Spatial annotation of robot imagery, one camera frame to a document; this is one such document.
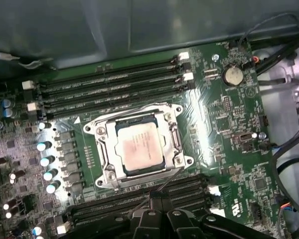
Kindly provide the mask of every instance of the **gray cable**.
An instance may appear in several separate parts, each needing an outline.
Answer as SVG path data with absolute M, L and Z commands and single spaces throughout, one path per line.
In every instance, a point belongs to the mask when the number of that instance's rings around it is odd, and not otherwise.
M 267 19 L 261 21 L 260 23 L 254 25 L 252 28 L 250 28 L 248 31 L 246 31 L 245 34 L 239 39 L 238 44 L 237 44 L 238 47 L 240 48 L 240 47 L 241 47 L 241 44 L 243 43 L 243 40 L 244 40 L 244 39 L 245 39 L 251 32 L 253 32 L 254 30 L 256 30 L 258 27 L 260 27 L 260 26 L 266 24 L 266 23 L 269 22 L 269 21 L 275 20 L 275 19 L 280 18 L 280 17 L 283 17 L 283 16 L 290 16 L 290 17 L 292 17 L 292 18 L 295 20 L 295 22 L 296 22 L 296 24 L 297 24 L 297 26 L 298 26 L 298 28 L 299 28 L 299 18 L 298 18 L 295 14 L 290 13 L 290 12 L 280 13 L 280 14 L 278 14 L 278 15 L 269 17 L 269 18 L 267 18 Z
M 157 191 L 161 191 L 168 183 L 170 183 L 171 181 L 173 181 L 182 171 L 183 171 L 183 167 L 180 168 L 176 173 L 174 173 L 164 184 L 162 184 Z M 149 201 L 149 198 L 146 198 L 144 201 L 141 202 L 141 204 L 137 205 L 135 208 L 133 208 L 129 213 L 128 213 L 128 218 L 131 218 L 131 216 L 133 215 L 133 213 L 135 211 L 137 211 L 138 209 L 140 209 L 142 206 L 144 206 L 147 202 Z

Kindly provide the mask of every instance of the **cpu socket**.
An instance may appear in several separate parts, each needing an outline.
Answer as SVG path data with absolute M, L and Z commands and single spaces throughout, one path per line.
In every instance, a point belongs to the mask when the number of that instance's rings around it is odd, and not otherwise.
M 184 156 L 176 117 L 183 107 L 157 103 L 103 115 L 84 126 L 95 136 L 103 175 L 100 188 L 131 187 L 173 175 L 193 158 Z

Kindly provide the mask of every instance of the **motherboard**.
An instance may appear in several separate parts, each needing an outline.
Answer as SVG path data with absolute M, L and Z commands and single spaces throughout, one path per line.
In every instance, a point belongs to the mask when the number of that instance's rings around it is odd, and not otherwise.
M 164 186 L 175 208 L 276 237 L 268 121 L 244 48 L 225 41 L 0 83 L 0 239 L 58 238 L 128 214 L 179 170 Z

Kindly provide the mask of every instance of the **chip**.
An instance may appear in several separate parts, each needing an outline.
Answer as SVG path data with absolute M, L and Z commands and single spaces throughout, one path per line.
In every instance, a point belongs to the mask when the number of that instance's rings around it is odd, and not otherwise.
M 22 192 L 22 193 L 25 193 L 26 191 L 27 191 L 27 188 L 26 188 L 26 186 L 25 185 L 23 185 L 23 186 L 20 186 L 20 192 Z
M 122 128 L 115 147 L 128 171 L 145 169 L 163 163 L 159 134 L 154 122 Z
M 38 160 L 36 158 L 31 158 L 31 159 L 29 159 L 29 164 L 30 165 L 37 165 L 38 164 Z
M 53 209 L 53 203 L 52 202 L 44 203 L 43 207 L 44 207 L 45 210 L 52 210 Z
M 259 178 L 255 180 L 256 190 L 262 190 L 267 187 L 266 181 L 264 178 Z
M 8 141 L 6 143 L 7 148 L 14 148 L 15 144 L 14 144 L 14 140 Z

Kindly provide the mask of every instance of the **screw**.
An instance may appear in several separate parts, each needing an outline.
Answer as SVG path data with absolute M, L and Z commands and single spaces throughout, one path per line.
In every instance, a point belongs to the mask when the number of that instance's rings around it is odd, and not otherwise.
M 212 217 L 212 216 L 207 216 L 206 219 L 210 222 L 214 222 L 216 221 L 216 218 Z
M 180 157 L 176 157 L 176 158 L 175 158 L 175 162 L 176 162 L 177 164 L 181 164 L 182 160 L 181 160 Z
M 114 180 L 115 178 L 116 178 L 115 173 L 114 172 L 109 172 L 108 179 Z
M 299 97 L 299 91 L 295 92 L 295 96 Z
M 260 133 L 258 134 L 258 138 L 259 138 L 259 139 L 266 139 L 266 138 L 267 138 L 267 135 L 266 135 L 266 133 L 264 133 L 264 132 L 260 132 Z
M 104 127 L 99 127 L 96 129 L 96 133 L 99 134 L 99 135 L 103 135 L 105 134 L 105 128 Z
M 171 114 L 170 114 L 170 113 L 166 113 L 166 114 L 164 114 L 164 119 L 165 119 L 166 121 L 170 121 L 170 120 L 171 120 Z
M 174 212 L 173 212 L 173 215 L 174 215 L 174 216 L 180 216 L 181 213 L 180 213 L 180 211 L 174 211 Z
M 218 54 L 214 54 L 211 59 L 213 61 L 218 61 L 219 60 L 219 55 Z

